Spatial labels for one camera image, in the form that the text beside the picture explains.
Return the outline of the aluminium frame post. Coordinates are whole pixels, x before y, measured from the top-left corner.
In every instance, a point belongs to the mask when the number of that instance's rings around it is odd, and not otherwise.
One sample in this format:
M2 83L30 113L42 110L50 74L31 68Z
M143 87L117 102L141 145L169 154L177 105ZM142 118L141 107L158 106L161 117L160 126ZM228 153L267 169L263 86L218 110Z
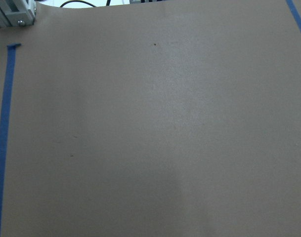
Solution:
M0 28L30 26L35 19L35 0L0 0Z

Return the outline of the long blue tape strip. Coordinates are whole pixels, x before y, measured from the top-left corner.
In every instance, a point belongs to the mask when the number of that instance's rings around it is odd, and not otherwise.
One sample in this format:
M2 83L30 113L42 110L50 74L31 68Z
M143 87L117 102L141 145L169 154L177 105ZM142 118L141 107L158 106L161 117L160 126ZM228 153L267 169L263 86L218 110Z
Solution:
M288 9L289 11L291 12L297 26L298 26L298 29L301 33L301 15L296 7L296 5L294 4L294 1L293 0L285 0L287 6L288 6Z

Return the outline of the blue tape strip centre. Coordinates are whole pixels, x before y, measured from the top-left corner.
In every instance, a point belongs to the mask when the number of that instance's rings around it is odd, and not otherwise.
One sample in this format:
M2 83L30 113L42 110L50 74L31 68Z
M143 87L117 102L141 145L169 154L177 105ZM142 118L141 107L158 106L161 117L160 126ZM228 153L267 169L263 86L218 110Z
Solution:
M7 63L0 111L0 234L12 86L16 62L16 49L20 46L21 43L13 43L7 46Z

